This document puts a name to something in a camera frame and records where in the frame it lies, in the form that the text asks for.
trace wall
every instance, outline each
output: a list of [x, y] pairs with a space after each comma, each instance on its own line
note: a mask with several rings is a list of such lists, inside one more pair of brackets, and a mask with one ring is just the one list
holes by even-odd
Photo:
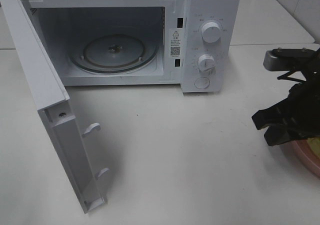
[[320, 0], [277, 0], [320, 43]]

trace microwave door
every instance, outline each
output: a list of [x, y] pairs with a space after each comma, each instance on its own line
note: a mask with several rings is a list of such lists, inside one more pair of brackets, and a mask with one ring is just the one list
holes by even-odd
[[80, 133], [63, 86], [21, 0], [0, 0], [34, 103], [85, 213], [104, 203], [84, 140], [99, 129], [94, 123]]

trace sticker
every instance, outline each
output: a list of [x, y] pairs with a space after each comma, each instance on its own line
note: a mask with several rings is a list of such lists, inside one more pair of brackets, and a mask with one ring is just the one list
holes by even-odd
[[185, 41], [185, 29], [184, 28], [171, 28], [169, 29], [169, 57], [181, 58], [183, 55]]

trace microwave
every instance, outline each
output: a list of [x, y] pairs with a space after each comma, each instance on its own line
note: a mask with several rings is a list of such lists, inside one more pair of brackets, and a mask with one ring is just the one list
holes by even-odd
[[217, 92], [239, 0], [0, 0], [44, 127], [85, 213], [105, 200], [66, 86]]

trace white table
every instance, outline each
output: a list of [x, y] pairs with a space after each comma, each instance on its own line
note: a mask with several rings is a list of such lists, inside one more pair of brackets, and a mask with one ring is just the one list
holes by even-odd
[[[0, 49], [14, 48], [1, 7], [0, 29]], [[232, 45], [309, 44], [314, 41], [276, 0], [240, 0]]]
[[293, 85], [262, 66], [279, 46], [232, 46], [217, 94], [183, 95], [178, 85], [68, 88], [80, 128], [101, 123], [86, 143], [93, 169], [111, 169], [100, 184], [110, 182], [108, 204], [87, 215], [16, 51], [0, 51], [0, 224], [318, 225], [319, 179], [290, 146], [268, 147], [251, 120]]

